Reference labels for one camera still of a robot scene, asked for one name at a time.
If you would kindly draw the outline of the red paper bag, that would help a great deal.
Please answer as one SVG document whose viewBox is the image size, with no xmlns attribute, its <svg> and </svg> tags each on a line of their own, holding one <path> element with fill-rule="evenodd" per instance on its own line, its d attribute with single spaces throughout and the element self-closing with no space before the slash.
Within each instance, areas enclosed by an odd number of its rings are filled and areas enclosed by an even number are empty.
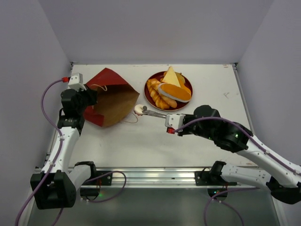
<svg viewBox="0 0 301 226">
<path fill-rule="evenodd" d="M 84 112 L 86 121 L 100 127 L 110 127 L 131 113 L 140 95 L 125 79 L 104 68 L 87 82 L 97 92 L 97 103 Z"/>
</svg>

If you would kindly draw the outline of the orange oval bread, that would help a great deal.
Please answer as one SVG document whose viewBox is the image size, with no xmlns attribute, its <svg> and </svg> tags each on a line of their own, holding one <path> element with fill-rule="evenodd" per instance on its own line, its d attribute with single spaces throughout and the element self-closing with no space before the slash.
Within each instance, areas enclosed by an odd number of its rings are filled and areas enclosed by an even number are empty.
<svg viewBox="0 0 301 226">
<path fill-rule="evenodd" d="M 187 91 L 172 84 L 161 83 L 158 86 L 158 90 L 164 96 L 179 102 L 187 103 L 191 100 L 191 95 Z"/>
</svg>

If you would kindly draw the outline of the long orange lumpy bread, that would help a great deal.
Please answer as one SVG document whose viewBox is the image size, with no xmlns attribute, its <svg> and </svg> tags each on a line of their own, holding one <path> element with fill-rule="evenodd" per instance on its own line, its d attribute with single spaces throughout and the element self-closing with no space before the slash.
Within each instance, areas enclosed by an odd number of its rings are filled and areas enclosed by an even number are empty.
<svg viewBox="0 0 301 226">
<path fill-rule="evenodd" d="M 187 91 L 191 95 L 191 90 L 186 86 L 186 81 L 183 79 L 179 79 L 179 83 L 181 88 Z"/>
</svg>

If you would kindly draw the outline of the metal tongs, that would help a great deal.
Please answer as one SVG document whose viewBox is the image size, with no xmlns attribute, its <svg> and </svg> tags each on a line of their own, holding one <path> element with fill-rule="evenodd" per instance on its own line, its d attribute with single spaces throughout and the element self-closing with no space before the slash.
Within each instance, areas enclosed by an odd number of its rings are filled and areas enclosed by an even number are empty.
<svg viewBox="0 0 301 226">
<path fill-rule="evenodd" d="M 142 113 L 143 113 L 143 115 L 148 115 L 148 116 L 152 116 L 152 117 L 163 118 L 163 119 L 166 118 L 166 114 L 148 110 L 147 106 L 142 107 Z"/>
</svg>

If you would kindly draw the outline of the fake sandwich slice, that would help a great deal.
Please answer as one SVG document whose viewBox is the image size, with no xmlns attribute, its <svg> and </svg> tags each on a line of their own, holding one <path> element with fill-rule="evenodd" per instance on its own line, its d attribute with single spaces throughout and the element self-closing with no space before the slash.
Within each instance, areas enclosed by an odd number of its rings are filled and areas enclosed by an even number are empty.
<svg viewBox="0 0 301 226">
<path fill-rule="evenodd" d="M 179 79 L 178 79 L 178 77 L 177 77 L 177 75 L 176 75 L 176 73 L 175 73 L 172 66 L 170 66 L 168 68 L 168 70 L 166 71 L 166 74 L 165 74 L 162 82 L 180 87 Z"/>
</svg>

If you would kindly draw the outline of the small white round bun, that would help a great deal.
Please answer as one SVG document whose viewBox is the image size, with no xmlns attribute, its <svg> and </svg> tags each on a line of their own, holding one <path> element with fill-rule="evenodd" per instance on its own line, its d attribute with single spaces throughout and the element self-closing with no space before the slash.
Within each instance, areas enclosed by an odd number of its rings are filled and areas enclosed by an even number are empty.
<svg viewBox="0 0 301 226">
<path fill-rule="evenodd" d="M 143 111 L 144 111 L 144 105 L 142 104 L 138 104 L 134 107 L 134 113 L 137 115 L 143 115 L 144 114 Z"/>
</svg>

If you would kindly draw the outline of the long twisted glazed bread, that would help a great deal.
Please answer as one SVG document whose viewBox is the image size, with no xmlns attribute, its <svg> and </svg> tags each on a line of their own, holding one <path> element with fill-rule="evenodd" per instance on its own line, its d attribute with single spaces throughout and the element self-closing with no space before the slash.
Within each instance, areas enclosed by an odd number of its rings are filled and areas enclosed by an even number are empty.
<svg viewBox="0 0 301 226">
<path fill-rule="evenodd" d="M 149 94 L 150 94 L 152 100 L 154 101 L 156 107 L 159 109 L 162 109 L 162 110 L 166 110 L 166 109 L 169 109 L 170 106 L 167 102 L 165 102 L 163 97 L 159 94 L 159 92 L 158 92 L 159 84 L 160 84 L 160 82 L 157 80 L 154 80 L 154 79 L 147 80 L 147 82 L 146 82 Z"/>
</svg>

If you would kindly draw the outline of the round seeded bread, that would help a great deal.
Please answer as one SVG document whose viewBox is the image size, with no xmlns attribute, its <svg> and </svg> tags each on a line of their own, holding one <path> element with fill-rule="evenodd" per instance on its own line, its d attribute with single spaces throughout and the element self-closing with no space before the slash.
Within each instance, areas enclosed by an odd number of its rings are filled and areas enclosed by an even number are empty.
<svg viewBox="0 0 301 226">
<path fill-rule="evenodd" d="M 183 84 L 185 84 L 185 78 L 183 77 L 183 75 L 181 73 L 176 72 L 177 78 L 179 80 L 181 80 L 183 82 Z"/>
</svg>

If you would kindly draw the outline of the orange croissant bread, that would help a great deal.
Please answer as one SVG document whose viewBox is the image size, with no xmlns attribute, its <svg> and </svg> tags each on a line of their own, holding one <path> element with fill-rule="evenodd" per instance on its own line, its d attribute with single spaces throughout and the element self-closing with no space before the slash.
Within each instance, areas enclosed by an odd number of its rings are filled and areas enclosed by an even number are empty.
<svg viewBox="0 0 301 226">
<path fill-rule="evenodd" d="M 155 82 L 152 84 L 152 87 L 159 93 L 158 86 L 160 82 Z M 163 100 L 172 108 L 177 107 L 177 102 L 169 97 L 164 96 L 163 94 L 159 93 L 159 95 L 163 98 Z"/>
</svg>

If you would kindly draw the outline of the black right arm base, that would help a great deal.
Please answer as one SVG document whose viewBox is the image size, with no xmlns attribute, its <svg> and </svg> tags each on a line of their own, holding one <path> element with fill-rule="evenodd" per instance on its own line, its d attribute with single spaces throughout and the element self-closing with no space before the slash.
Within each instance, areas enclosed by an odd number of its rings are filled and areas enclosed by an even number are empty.
<svg viewBox="0 0 301 226">
<path fill-rule="evenodd" d="M 222 179 L 222 169 L 226 165 L 223 161 L 216 161 L 211 168 L 205 167 L 201 171 L 194 172 L 196 186 L 213 186 L 208 188 L 210 197 L 228 190 L 228 186 L 236 186 L 237 182 L 227 182 Z"/>
</svg>

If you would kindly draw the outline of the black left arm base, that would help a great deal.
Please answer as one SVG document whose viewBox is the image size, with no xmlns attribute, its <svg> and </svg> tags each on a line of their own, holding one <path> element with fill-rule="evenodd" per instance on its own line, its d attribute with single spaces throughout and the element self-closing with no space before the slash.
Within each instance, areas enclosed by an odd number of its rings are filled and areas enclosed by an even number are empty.
<svg viewBox="0 0 301 226">
<path fill-rule="evenodd" d="M 101 186 L 111 186 L 111 182 L 112 173 L 93 181 L 84 182 L 79 190 L 80 196 L 88 201 L 95 200 L 100 195 Z"/>
</svg>

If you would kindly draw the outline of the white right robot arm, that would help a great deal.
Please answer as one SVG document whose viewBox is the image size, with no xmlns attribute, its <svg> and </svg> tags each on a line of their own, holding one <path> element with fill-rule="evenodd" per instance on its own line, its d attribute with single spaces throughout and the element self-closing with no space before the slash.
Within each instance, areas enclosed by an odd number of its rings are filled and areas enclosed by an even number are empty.
<svg viewBox="0 0 301 226">
<path fill-rule="evenodd" d="M 222 118 L 216 109 L 202 105 L 185 114 L 175 129 L 179 136 L 195 135 L 213 141 L 222 150 L 240 155 L 259 169 L 240 168 L 216 161 L 202 176 L 215 185 L 241 183 L 267 189 L 277 200 L 296 204 L 301 200 L 301 167 L 272 151 L 240 123 Z"/>
</svg>

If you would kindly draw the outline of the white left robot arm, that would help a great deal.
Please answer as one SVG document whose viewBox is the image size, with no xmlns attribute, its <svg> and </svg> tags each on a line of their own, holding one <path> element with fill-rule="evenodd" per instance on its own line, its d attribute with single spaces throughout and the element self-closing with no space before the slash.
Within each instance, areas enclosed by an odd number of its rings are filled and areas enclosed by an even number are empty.
<svg viewBox="0 0 301 226">
<path fill-rule="evenodd" d="M 73 171 L 68 171 L 71 154 L 85 123 L 84 111 L 97 103 L 97 91 L 87 85 L 78 90 L 66 89 L 61 93 L 61 103 L 55 125 L 58 131 L 55 145 L 41 172 L 30 179 L 40 210 L 72 207 L 79 187 L 84 182 L 92 185 L 98 179 L 92 162 L 77 163 Z"/>
</svg>

